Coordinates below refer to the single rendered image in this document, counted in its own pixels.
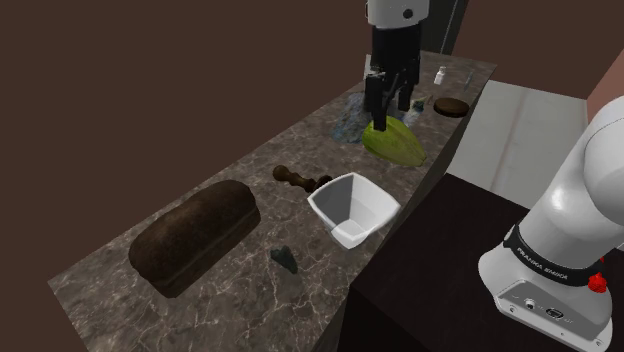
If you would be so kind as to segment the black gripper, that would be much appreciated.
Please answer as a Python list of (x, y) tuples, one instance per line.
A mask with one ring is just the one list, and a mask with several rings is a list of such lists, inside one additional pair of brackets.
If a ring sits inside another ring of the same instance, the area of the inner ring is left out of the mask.
[(381, 72), (368, 74), (365, 79), (365, 110), (371, 114), (376, 131), (386, 130), (387, 110), (399, 88), (398, 72), (402, 69), (407, 70), (410, 82), (399, 89), (397, 109), (410, 110), (414, 84), (420, 79), (420, 61), (420, 24), (395, 29), (372, 27), (370, 66)]

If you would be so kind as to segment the green oval fruit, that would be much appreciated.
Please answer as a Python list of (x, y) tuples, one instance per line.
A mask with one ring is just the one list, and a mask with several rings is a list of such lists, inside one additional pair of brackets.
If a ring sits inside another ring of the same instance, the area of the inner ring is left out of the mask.
[(420, 167), (427, 159), (411, 130), (391, 116), (386, 117), (384, 131), (376, 130), (370, 122), (362, 133), (362, 144), (371, 154), (398, 165)]

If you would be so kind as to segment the dark brown round disc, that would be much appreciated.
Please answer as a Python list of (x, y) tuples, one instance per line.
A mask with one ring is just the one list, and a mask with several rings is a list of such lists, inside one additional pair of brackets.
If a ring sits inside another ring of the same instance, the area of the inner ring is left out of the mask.
[(462, 118), (470, 110), (470, 106), (466, 102), (451, 97), (436, 99), (433, 108), (438, 114), (450, 118)]

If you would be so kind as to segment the dark door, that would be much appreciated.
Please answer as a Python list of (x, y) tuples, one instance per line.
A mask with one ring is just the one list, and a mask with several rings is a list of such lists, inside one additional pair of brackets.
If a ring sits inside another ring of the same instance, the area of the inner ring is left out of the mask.
[(451, 55), (469, 0), (430, 0), (428, 17), (422, 22), (421, 49)]

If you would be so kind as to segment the white square bowl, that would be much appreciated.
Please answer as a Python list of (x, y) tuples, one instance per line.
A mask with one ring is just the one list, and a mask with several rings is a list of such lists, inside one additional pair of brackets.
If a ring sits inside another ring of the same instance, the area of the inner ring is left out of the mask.
[(307, 201), (331, 237), (347, 250), (388, 224), (401, 208), (391, 194), (355, 172), (328, 181)]

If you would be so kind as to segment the dark wooden pepper mill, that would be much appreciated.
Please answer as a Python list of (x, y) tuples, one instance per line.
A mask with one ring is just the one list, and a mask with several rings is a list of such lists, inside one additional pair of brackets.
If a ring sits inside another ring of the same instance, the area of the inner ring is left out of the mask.
[(313, 193), (326, 183), (332, 180), (329, 175), (323, 175), (318, 180), (312, 178), (304, 178), (296, 172), (291, 172), (284, 165), (277, 165), (272, 171), (273, 178), (277, 181), (287, 182), (291, 186), (303, 188), (308, 193)]

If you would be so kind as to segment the dark robot stand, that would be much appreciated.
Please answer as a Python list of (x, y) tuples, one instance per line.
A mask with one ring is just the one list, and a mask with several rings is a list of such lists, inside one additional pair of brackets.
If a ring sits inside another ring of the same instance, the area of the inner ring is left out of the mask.
[(444, 175), (351, 283), (337, 352), (573, 352), (500, 313), (479, 277), (526, 212)]

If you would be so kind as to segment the small dark green object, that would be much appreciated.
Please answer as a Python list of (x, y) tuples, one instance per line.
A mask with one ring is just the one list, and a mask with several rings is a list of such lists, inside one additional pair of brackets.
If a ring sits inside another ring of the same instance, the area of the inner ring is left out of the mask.
[(298, 265), (296, 259), (287, 245), (283, 245), (281, 248), (271, 249), (270, 257), (280, 266), (288, 270), (292, 274), (298, 273)]

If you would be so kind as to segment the brown bread loaf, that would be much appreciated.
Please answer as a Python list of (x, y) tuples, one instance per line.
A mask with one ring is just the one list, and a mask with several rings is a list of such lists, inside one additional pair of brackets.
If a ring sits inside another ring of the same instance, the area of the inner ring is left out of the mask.
[(198, 281), (260, 223), (255, 196), (232, 179), (196, 192), (162, 214), (132, 241), (128, 258), (166, 298)]

